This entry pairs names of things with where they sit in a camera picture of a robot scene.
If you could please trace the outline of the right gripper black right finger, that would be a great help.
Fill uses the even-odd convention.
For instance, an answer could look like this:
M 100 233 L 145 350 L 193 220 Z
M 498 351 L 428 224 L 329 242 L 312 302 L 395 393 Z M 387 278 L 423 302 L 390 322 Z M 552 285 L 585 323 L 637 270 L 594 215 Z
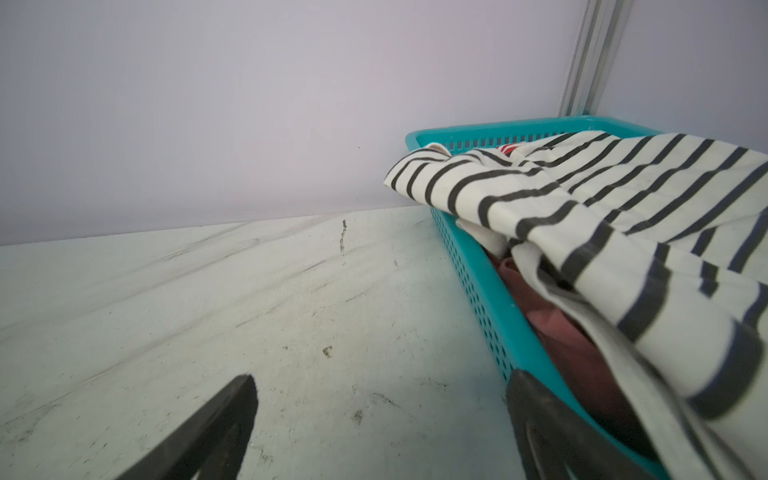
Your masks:
M 652 479 L 530 373 L 515 370 L 507 409 L 528 479 Z

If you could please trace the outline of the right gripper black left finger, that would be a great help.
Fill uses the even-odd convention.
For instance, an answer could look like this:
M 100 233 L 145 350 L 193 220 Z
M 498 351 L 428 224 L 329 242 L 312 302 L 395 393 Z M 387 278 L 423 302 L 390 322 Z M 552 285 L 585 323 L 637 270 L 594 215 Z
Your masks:
M 258 411 L 251 375 L 239 375 L 123 472 L 121 479 L 235 479 Z

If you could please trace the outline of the black white striped tank top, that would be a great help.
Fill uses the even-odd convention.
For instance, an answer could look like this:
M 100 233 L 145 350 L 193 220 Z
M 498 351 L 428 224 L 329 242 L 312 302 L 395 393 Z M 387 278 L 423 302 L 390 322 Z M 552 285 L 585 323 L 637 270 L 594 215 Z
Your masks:
M 567 133 L 396 163 L 387 187 L 502 241 L 594 342 L 675 479 L 767 475 L 767 158 Z

